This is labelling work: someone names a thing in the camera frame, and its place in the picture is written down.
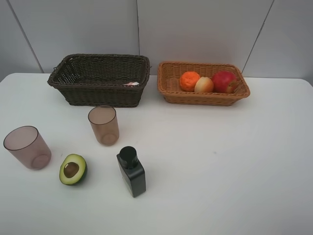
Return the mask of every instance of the translucent brown cup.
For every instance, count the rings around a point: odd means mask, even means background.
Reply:
[[[117,142],[119,130],[116,110],[113,107],[108,105],[95,107],[89,112],[88,119],[100,144],[110,146]]]
[[[5,137],[3,146],[29,169],[41,169],[51,159],[49,147],[33,126],[22,126],[11,131]]]

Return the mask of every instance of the wicker basket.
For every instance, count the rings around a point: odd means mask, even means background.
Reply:
[[[181,75],[187,71],[195,71],[201,77],[211,78],[218,71],[231,71],[239,79],[239,86],[233,94],[184,92],[179,86]],[[228,64],[199,64],[187,62],[163,62],[158,67],[157,89],[167,102],[175,104],[202,104],[230,106],[236,101],[250,95],[239,69]]]
[[[48,79],[70,105],[136,107],[150,75],[147,57],[115,54],[73,54]],[[129,82],[139,85],[127,86]]]

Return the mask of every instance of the basket rim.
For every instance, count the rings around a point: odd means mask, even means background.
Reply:
[[[119,85],[119,84],[87,84],[87,83],[62,83],[56,82],[54,79],[58,75],[60,69],[65,65],[65,63],[74,57],[123,57],[123,58],[138,58],[145,63],[145,76],[142,81],[135,86]],[[92,89],[115,89],[115,90],[142,90],[147,85],[150,76],[150,61],[149,58],[143,55],[128,55],[128,54],[70,54],[63,58],[63,60],[54,68],[53,72],[50,74],[48,79],[48,84],[54,88],[92,88]]]
[[[166,89],[162,88],[161,85],[161,80],[162,80],[162,66],[166,64],[183,64],[183,65],[200,65],[200,66],[227,66],[227,67],[232,67],[233,69],[236,70],[236,73],[238,74],[240,80],[244,84],[246,88],[245,93],[239,93],[239,94],[227,94],[227,93],[197,93],[197,92],[174,92],[174,91],[169,91]],[[157,89],[162,95],[171,95],[171,96],[182,96],[182,97],[207,97],[207,98],[231,98],[231,99],[238,99],[238,98],[247,98],[250,95],[250,89],[249,86],[247,85],[244,77],[242,76],[242,73],[240,70],[232,64],[222,64],[222,63],[196,63],[196,62],[184,62],[184,61],[163,61],[159,64],[158,69],[157,69]]]

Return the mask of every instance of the avocado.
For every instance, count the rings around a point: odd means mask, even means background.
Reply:
[[[82,182],[87,174],[85,159],[77,154],[68,155],[60,168],[60,181],[65,185],[77,185]]]

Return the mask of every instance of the bottle cap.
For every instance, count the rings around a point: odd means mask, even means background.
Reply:
[[[121,159],[122,166],[126,169],[133,169],[138,164],[136,149],[131,146],[122,148],[119,152],[119,157]]]

